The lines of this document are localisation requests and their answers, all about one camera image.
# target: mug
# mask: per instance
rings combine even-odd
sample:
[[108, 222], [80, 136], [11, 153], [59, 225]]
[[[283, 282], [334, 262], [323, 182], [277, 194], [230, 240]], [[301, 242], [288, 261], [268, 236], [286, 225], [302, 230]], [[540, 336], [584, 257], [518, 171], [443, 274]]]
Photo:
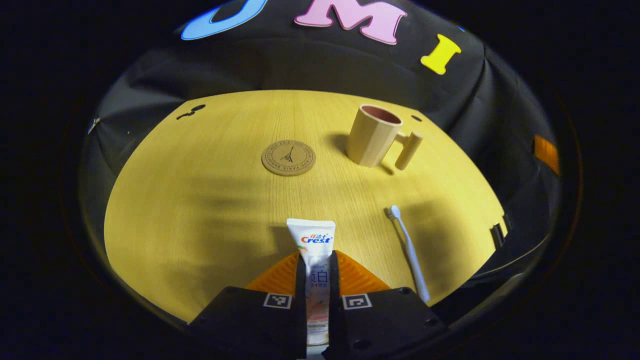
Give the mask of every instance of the mug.
[[413, 131], [406, 136], [400, 132], [402, 120], [379, 106], [360, 105], [347, 139], [347, 156], [358, 165], [375, 167], [391, 148], [394, 140], [404, 145], [396, 160], [396, 167], [404, 170], [422, 141], [422, 135]]

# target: mug handle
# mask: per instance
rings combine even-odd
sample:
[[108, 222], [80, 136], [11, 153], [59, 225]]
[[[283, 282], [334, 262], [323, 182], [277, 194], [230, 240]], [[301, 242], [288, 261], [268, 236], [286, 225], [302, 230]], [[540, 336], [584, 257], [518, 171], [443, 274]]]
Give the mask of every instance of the mug handle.
[[398, 156], [398, 160], [396, 160], [396, 167], [398, 169], [404, 170], [404, 168], [406, 168], [413, 154], [418, 150], [418, 145], [422, 142], [422, 138], [422, 134], [416, 133], [415, 131], [412, 131], [409, 136], [402, 133], [396, 135], [395, 140], [404, 146], [400, 156]]

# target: wood grain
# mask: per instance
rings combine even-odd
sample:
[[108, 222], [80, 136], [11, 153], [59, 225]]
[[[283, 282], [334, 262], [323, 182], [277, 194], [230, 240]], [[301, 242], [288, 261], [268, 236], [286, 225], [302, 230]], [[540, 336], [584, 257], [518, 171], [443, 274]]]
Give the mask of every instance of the wood grain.
[[[378, 167], [347, 158], [347, 136], [363, 103], [402, 117], [402, 132], [424, 135], [406, 170], [393, 166], [402, 150], [397, 142]], [[313, 169], [282, 177], [262, 166], [263, 150], [285, 139], [315, 150]], [[224, 94], [185, 102], [134, 151], [109, 198], [105, 245], [129, 286], [190, 322], [223, 287], [246, 286], [296, 251], [285, 226], [290, 217], [335, 221], [335, 249], [393, 288], [413, 287], [403, 238], [383, 211], [392, 204], [417, 248], [430, 305], [495, 251], [493, 225], [506, 234], [486, 179], [415, 110], [328, 92]]]

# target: round coaster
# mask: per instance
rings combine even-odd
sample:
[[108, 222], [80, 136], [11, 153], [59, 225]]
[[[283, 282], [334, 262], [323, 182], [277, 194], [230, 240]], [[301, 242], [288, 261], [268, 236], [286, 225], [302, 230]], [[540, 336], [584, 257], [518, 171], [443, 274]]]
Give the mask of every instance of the round coaster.
[[309, 171], [316, 163], [316, 154], [307, 144], [296, 140], [272, 143], [262, 153], [267, 170], [282, 176], [295, 176]]

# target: toothbrush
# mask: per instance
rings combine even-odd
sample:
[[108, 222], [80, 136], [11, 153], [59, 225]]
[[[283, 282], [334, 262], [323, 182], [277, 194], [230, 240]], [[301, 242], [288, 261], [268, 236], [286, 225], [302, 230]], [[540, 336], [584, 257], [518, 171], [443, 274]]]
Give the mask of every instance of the toothbrush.
[[406, 227], [404, 227], [404, 223], [402, 222], [402, 218], [400, 217], [400, 209], [396, 205], [391, 205], [391, 208], [385, 209], [385, 212], [387, 213], [387, 216], [389, 217], [389, 219], [391, 219], [391, 221], [396, 218], [398, 220], [398, 223], [400, 223], [400, 227], [402, 228], [404, 237], [406, 238], [406, 253], [409, 257], [409, 264], [411, 264], [415, 287], [418, 290], [420, 299], [422, 299], [422, 301], [424, 302], [429, 302], [429, 300], [431, 300], [431, 296], [429, 296], [427, 284], [426, 282], [424, 282], [424, 277], [422, 276], [422, 271], [420, 270], [418, 257], [415, 255], [415, 248], [413, 247], [411, 236], [409, 236], [409, 232], [406, 230]]

